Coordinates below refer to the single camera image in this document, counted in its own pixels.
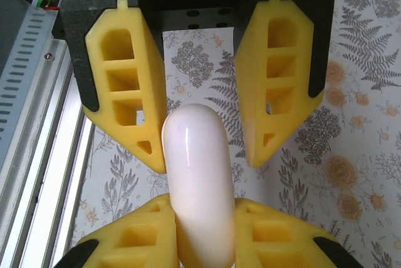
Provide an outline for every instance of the white capsule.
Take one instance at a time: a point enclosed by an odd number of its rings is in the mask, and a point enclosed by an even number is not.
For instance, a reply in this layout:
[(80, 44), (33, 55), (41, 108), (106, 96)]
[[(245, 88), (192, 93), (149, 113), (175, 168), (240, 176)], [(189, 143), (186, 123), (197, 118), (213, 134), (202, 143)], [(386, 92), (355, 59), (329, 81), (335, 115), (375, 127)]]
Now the white capsule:
[(185, 268), (230, 268), (235, 261), (234, 186), (227, 133), (219, 115), (181, 106), (162, 130), (177, 246)]

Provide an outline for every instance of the screw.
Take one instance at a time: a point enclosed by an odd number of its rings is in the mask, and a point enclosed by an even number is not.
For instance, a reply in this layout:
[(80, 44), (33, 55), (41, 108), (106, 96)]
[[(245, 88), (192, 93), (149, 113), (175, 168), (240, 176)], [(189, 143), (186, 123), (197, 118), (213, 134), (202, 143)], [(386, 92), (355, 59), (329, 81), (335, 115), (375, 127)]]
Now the screw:
[(51, 54), (51, 53), (46, 53), (46, 54), (44, 55), (44, 58), (45, 58), (45, 60), (52, 60), (52, 59), (53, 59), (53, 54)]

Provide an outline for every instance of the floral wallpaper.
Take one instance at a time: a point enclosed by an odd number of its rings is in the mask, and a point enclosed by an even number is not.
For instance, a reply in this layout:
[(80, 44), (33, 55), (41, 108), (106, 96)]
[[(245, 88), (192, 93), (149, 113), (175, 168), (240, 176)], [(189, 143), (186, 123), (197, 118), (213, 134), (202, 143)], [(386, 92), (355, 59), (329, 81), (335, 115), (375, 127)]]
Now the floral wallpaper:
[[(335, 1), (324, 101), (259, 169), (245, 161), (232, 29), (164, 33), (168, 109), (218, 112), (235, 195), (326, 229), (364, 267), (401, 267), (400, 5)], [(97, 129), (71, 244), (168, 191), (166, 175)]]

